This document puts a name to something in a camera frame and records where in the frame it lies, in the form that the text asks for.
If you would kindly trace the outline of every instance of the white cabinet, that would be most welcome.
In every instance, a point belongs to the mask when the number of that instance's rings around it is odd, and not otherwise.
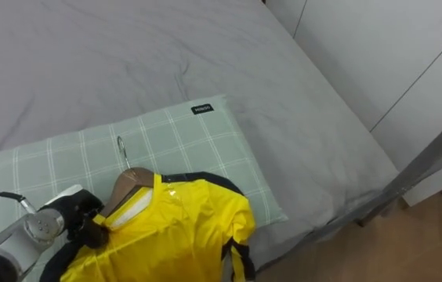
[[[266,0],[266,7],[285,27],[285,30],[294,36],[305,2],[306,0]]]
[[[372,131],[398,169],[442,131],[442,55]],[[409,204],[442,190],[442,171],[404,197]]]
[[[295,40],[372,129],[442,52],[442,0],[307,0]]]

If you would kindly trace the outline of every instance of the light green checkered pillowcase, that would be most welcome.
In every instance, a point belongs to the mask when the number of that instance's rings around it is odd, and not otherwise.
[[[207,103],[214,111],[192,112],[192,107]],[[205,171],[227,177],[250,200],[259,227],[286,220],[224,96],[2,151],[0,191],[23,194],[39,208],[59,192],[81,184],[107,201],[125,169],[117,136],[125,142],[131,166],[161,174]],[[23,213],[17,203],[0,200],[0,230]]]

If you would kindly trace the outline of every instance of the yellow shirt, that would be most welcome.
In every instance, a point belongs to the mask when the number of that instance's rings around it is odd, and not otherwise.
[[[149,189],[149,205],[122,223]],[[223,177],[155,175],[154,188],[141,188],[108,218],[94,221],[110,230],[109,243],[82,247],[61,281],[220,281],[228,251],[234,281],[254,280],[247,239],[255,220],[248,199]]]

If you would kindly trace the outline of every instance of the metal bed frame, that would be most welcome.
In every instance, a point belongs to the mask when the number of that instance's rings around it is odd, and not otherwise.
[[[355,210],[333,219],[326,226],[306,235],[291,251],[299,246],[313,243],[321,238],[333,234],[351,222],[360,226],[367,225],[374,217],[380,215],[391,204],[395,203],[406,192],[415,187],[425,178],[442,169],[442,132],[376,197],[363,203]],[[259,268],[258,272],[267,269],[283,257],[268,262]]]

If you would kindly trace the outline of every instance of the gray bedsheet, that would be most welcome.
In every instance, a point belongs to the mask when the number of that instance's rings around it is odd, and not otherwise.
[[[223,93],[290,218],[257,266],[396,173],[259,0],[0,0],[0,150]]]

